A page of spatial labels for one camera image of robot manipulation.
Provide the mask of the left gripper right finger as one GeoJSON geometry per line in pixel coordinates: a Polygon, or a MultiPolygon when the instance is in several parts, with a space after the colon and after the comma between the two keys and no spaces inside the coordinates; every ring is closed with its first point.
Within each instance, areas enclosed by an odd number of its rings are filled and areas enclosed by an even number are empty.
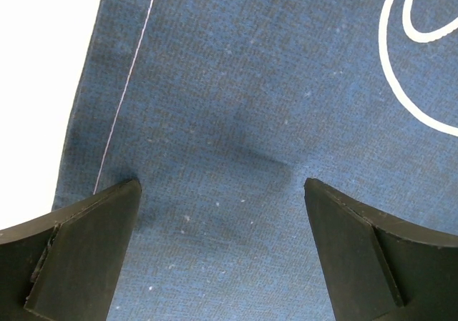
{"type": "Polygon", "coordinates": [[[324,182],[304,184],[336,320],[456,320],[457,236],[407,222],[324,182]]]}

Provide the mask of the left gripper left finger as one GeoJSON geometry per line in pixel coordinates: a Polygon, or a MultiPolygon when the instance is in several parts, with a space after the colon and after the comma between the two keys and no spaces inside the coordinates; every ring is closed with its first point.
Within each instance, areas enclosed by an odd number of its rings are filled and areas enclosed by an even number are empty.
{"type": "Polygon", "coordinates": [[[106,320],[140,205],[125,180],[1,231],[2,320],[106,320]]]}

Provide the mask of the blue whale cloth napkin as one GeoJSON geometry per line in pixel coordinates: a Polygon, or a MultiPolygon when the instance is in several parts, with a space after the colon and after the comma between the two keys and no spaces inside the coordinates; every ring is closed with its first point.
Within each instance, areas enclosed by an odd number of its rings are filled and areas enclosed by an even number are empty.
{"type": "Polygon", "coordinates": [[[457,232],[457,0],[101,0],[54,206],[130,177],[110,320],[332,320],[307,178],[457,232]]]}

